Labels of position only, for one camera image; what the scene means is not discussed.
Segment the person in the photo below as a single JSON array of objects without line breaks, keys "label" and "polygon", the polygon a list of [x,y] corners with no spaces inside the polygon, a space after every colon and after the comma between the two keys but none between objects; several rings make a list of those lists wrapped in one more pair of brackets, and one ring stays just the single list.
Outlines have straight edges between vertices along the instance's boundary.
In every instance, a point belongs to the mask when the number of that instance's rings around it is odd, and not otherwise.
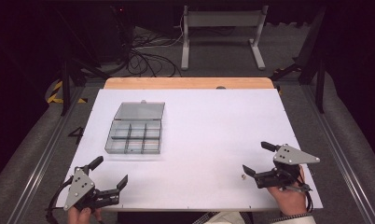
[{"label": "person", "polygon": [[[299,180],[304,181],[304,172],[301,166]],[[280,190],[278,187],[269,187],[267,190],[277,202],[282,214],[281,217],[271,220],[270,224],[315,224],[311,213],[307,213],[306,194],[304,192],[296,192],[291,189]],[[75,207],[72,207],[68,210],[68,224],[89,224],[90,214],[89,208],[84,208],[79,213]],[[103,223],[101,209],[96,209],[93,214],[99,223]],[[235,223],[243,223],[238,213],[221,213],[206,223],[216,224],[229,221],[229,223],[235,224],[233,221],[230,222],[231,220],[235,220]]]}]

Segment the white tabletop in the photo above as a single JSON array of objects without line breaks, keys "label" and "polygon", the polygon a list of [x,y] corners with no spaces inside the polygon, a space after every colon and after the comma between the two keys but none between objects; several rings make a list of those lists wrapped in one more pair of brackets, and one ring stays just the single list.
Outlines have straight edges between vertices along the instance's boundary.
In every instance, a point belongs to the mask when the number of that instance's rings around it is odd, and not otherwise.
[{"label": "white tabletop", "polygon": [[[159,155],[115,155],[104,150],[112,120],[123,102],[164,102]],[[275,154],[260,142],[299,148],[277,90],[100,90],[67,176],[98,156],[89,177],[99,190],[129,182],[110,211],[263,211],[278,208],[243,164],[267,172]],[[313,179],[314,208],[322,208]],[[65,203],[67,190],[57,206]]]}]

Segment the gray carpet floor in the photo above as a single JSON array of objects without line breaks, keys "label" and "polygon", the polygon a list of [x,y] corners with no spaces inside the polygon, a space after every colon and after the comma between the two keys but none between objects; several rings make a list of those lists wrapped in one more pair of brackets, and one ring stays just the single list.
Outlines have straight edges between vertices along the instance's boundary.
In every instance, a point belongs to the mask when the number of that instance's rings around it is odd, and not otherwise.
[{"label": "gray carpet floor", "polygon": [[[189,69],[181,71],[182,76],[270,77],[274,69],[293,63],[292,57],[298,55],[308,30],[308,26],[265,26],[259,43],[267,66],[265,71],[257,70],[254,56],[248,47],[247,39],[251,37],[253,29],[238,28],[227,36],[206,30],[196,31],[190,39]],[[139,50],[167,57],[180,66],[181,43],[167,48]],[[112,67],[113,64],[105,65],[104,70]],[[169,76],[172,70],[171,66],[164,64],[159,77]],[[129,72],[123,69],[113,76],[128,75]],[[143,74],[143,77],[149,76],[148,72]],[[281,88],[280,97],[299,145],[303,150],[321,158],[320,163],[310,165],[313,180],[324,205],[323,209],[314,209],[315,220],[317,223],[370,223],[362,215],[364,211],[357,203],[359,199],[353,194],[354,188],[348,184],[348,176],[341,171],[342,167],[335,160],[331,150],[334,143],[329,140],[329,133],[324,131],[318,119],[318,113],[311,104],[311,95],[307,94],[313,92],[315,81],[309,86],[300,86],[297,82],[298,76],[299,73],[292,73],[274,84]],[[97,77],[89,78],[83,88],[72,86],[72,92],[78,92],[80,98],[88,98],[88,102],[75,104],[71,108],[71,114],[60,131],[59,141],[53,145],[55,151],[50,156],[49,165],[45,167],[46,172],[37,179],[38,188],[31,194],[32,198],[22,199],[27,200],[27,203],[26,209],[17,211],[20,212],[20,223],[47,223],[44,209],[64,180],[77,149],[76,138],[68,137],[68,134],[76,128],[85,127],[98,90],[103,86],[104,81]],[[62,109],[61,104],[49,105],[48,111],[29,132],[0,175],[0,223],[7,223],[13,214],[27,182],[30,181],[31,173],[48,147],[49,141],[54,138],[53,134],[62,119]],[[354,119],[338,98],[330,76],[326,76],[324,109],[325,114],[319,117],[327,121],[332,131],[331,135],[337,139],[338,146],[342,148],[346,159],[352,165],[360,187],[375,213],[375,156]],[[54,214],[60,223],[66,223],[64,211],[55,211]],[[279,211],[253,214],[255,223],[268,223],[270,218],[278,215]],[[115,223],[116,219],[116,214],[104,213],[105,223]]]}]

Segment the hand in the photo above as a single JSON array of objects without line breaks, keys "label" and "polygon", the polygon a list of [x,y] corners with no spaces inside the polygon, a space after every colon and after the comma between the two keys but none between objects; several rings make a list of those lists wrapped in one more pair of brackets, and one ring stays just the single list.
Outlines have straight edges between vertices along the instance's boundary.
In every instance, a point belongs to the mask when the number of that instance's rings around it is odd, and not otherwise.
[{"label": "hand", "polygon": [[[304,181],[303,167],[300,165],[299,180]],[[293,184],[294,187],[299,187],[298,183]],[[306,208],[306,194],[304,192],[296,192],[292,189],[284,189],[280,191],[278,187],[267,188],[269,193],[274,197],[275,201],[281,209],[281,212],[286,216],[293,216],[307,213]]]},{"label": "hand", "polygon": [[[68,224],[89,224],[91,209],[84,208],[81,212],[74,206],[68,210]],[[95,209],[93,215],[97,221],[102,221],[101,208]]]}]

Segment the person's right hand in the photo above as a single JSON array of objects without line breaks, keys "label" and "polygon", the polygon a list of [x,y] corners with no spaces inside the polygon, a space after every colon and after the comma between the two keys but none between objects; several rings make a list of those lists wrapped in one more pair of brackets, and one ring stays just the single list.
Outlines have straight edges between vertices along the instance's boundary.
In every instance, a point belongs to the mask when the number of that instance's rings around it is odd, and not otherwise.
[{"label": "person's right hand", "polygon": [[[303,182],[304,172],[301,165],[300,174],[302,179],[299,177],[299,180]],[[298,188],[299,184],[295,183],[293,186]],[[279,190],[279,187],[269,187],[267,190],[274,197],[284,215],[293,216],[307,213],[306,194],[304,192],[296,192],[292,189]]]}]

